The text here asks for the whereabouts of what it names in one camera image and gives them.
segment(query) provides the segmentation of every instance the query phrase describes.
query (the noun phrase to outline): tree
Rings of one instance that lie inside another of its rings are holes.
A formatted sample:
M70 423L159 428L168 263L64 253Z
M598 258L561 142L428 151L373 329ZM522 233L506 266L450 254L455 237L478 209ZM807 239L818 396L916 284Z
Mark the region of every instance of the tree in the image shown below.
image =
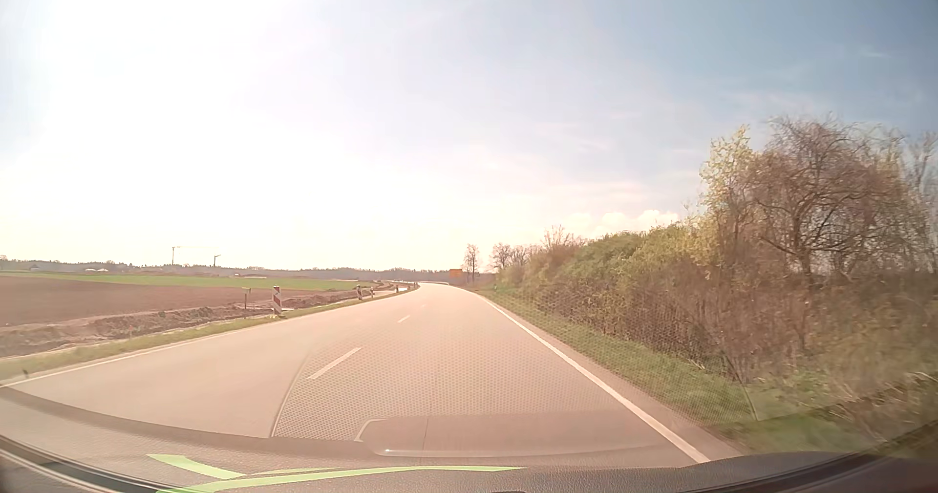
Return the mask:
M478 246L475 244L466 244L463 266L465 266L466 271L472 275L472 282L475 282L475 273L478 271Z
M515 246L511 248L511 265L524 270L524 265L531 258L532 246Z
M511 264L513 251L511 245L501 242L491 247L491 262L499 273Z

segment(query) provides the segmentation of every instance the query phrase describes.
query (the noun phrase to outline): asphalt road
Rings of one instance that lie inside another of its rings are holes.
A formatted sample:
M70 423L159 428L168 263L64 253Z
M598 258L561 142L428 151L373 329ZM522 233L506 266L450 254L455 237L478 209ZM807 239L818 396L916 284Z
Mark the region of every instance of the asphalt road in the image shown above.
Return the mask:
M620 451L623 466L643 467L736 455L543 331L432 283L16 389L161 426L355 440L387 455Z

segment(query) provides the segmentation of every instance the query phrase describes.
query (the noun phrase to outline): dirt embankment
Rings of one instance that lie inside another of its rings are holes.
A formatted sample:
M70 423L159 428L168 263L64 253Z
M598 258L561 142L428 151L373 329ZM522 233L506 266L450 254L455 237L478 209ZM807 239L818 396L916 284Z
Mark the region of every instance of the dirt embankment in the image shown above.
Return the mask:
M355 290L307 292L309 295L289 297L284 308L310 308L354 299ZM137 312L116 316L71 319L53 323L31 323L0 328L0 357L45 352L63 346L96 343L112 339L157 333L199 326L212 321L247 318L270 314L268 303L229 303L224 306L203 306L185 310Z
M305 293L314 292L283 291L285 297ZM244 292L239 287L100 283L3 275L0 300L2 327L243 303ZM269 304L270 290L252 290L248 302Z

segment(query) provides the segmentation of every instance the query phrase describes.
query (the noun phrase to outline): green field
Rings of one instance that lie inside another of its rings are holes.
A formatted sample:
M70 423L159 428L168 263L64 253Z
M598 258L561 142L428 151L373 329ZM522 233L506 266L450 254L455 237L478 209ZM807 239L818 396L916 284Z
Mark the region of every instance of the green field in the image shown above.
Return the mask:
M0 276L31 277L41 279L63 279L68 281L88 281L94 283L123 283L143 285L185 285L185 286L223 286L223 287L258 287L269 288L278 285L283 289L305 289L322 291L327 289L352 289L354 281L320 281L315 279L242 279L238 277L190 277L183 275L135 275L135 274L99 274L99 273L30 273L26 271L4 271ZM372 283L361 282L362 286Z

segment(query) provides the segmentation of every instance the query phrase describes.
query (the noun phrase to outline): cloud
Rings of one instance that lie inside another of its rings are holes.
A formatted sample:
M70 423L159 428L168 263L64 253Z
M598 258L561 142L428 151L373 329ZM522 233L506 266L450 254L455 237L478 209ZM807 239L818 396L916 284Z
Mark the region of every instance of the cloud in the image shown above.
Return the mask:
M586 237L599 237L621 231L647 231L661 225L669 225L680 220L680 215L659 210L645 210L638 216L629 216L623 212L607 212L598 218L589 213L573 213L564 220L564 226L571 233Z

